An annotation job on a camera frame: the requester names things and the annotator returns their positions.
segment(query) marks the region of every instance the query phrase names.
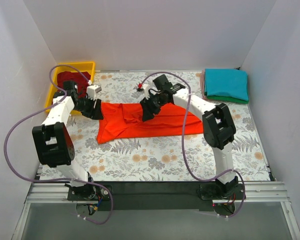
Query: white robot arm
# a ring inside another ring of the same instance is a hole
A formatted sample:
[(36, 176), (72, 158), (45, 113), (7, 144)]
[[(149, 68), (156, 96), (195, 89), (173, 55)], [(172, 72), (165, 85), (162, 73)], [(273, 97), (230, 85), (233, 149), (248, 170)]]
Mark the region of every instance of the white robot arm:
[[(67, 97), (62, 102), (63, 92), (56, 92), (53, 107), (42, 125), (32, 129), (32, 136), (38, 158), (41, 164), (59, 170), (66, 178), (93, 182), (92, 177), (76, 161), (75, 148), (66, 129), (66, 124), (72, 110), (77, 110), (83, 116), (91, 119), (103, 119), (101, 113), (101, 100), (97, 93), (101, 91), (98, 85), (90, 85), (86, 89), (87, 97), (78, 98), (78, 87), (74, 81), (66, 81), (63, 89)], [(94, 187), (77, 181), (70, 182), (71, 189), (85, 198), (94, 193)]]
[[(172, 85), (165, 75), (153, 80), (157, 89), (153, 94), (147, 84), (143, 84), (145, 98), (140, 102), (143, 109), (142, 120), (147, 121), (158, 114), (160, 107), (173, 103), (184, 109), (187, 108), (189, 91), (179, 83)], [(203, 122), (204, 138), (212, 147), (215, 159), (216, 175), (233, 169), (232, 141), (236, 128), (228, 107), (222, 103), (214, 105), (202, 98), (192, 95), (189, 105), (189, 112), (197, 116)], [(217, 178), (225, 189), (232, 188), (238, 182), (236, 174), (232, 171)]]

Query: white enclosure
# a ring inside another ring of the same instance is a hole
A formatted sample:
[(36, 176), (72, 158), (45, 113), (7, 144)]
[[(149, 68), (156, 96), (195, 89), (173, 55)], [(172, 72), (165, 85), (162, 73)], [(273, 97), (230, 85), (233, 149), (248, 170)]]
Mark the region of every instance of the white enclosure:
[[(91, 60), (97, 70), (242, 66), (269, 165), (300, 227), (300, 0), (0, 0), (0, 239), (11, 239), (30, 186), (5, 162), (8, 130), (44, 105), (52, 66)], [(30, 178), (31, 129), (44, 117), (8, 144)]]

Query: red towel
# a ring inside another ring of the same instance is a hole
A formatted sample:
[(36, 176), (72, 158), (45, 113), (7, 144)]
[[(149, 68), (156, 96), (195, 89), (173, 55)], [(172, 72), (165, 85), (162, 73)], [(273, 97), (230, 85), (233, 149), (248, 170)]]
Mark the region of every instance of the red towel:
[[(182, 134), (186, 110), (168, 103), (153, 119), (142, 122), (143, 110), (139, 103), (101, 103), (103, 120), (96, 140), (99, 144), (114, 139), (176, 136)], [(202, 134), (202, 121), (189, 112), (185, 134)]]
[[(87, 71), (83, 72), (83, 75), (90, 80), (91, 76)], [(89, 84), (87, 80), (79, 72), (64, 71), (60, 72), (56, 77), (58, 87), (63, 87), (65, 81), (74, 81), (78, 85), (78, 97), (84, 98), (87, 93), (87, 87)]]

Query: floral pattern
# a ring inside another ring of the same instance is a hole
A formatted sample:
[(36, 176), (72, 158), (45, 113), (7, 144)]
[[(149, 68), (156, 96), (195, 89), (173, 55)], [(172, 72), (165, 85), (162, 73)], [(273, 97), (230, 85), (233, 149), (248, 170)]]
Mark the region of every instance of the floral pattern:
[[(137, 84), (150, 72), (96, 73), (94, 82), (101, 85), (99, 98), (110, 103), (138, 103), (143, 94)], [(188, 81), (193, 94), (201, 95), (199, 72), (175, 72)], [(177, 83), (175, 77), (168, 76)], [(269, 181), (264, 154), (247, 105), (227, 103), (236, 134), (233, 164), (246, 181)], [(181, 136), (115, 139), (98, 144), (99, 121), (73, 115), (67, 130), (75, 147), (75, 159), (95, 181), (193, 181), (181, 151)], [(199, 178), (212, 178), (216, 165), (211, 147), (202, 134), (185, 136), (186, 157)], [(43, 166), (40, 179), (63, 177), (60, 172)]]

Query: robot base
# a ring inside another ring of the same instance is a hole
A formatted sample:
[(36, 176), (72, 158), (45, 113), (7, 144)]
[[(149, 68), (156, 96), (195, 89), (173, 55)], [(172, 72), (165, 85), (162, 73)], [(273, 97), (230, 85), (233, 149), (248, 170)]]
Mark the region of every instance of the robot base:
[[(213, 200), (222, 200), (220, 188), (214, 182), (198, 181), (169, 181), (169, 182), (140, 182), (140, 181), (99, 181), (107, 187), (113, 196), (114, 210), (184, 210), (199, 209), (199, 211), (213, 212)], [(242, 184), (233, 188), (236, 200), (242, 200)], [(97, 189), (97, 194), (103, 197), (98, 211), (109, 211), (109, 195)], [(70, 189), (67, 200), (95, 203), (98, 196), (87, 200), (73, 194)]]

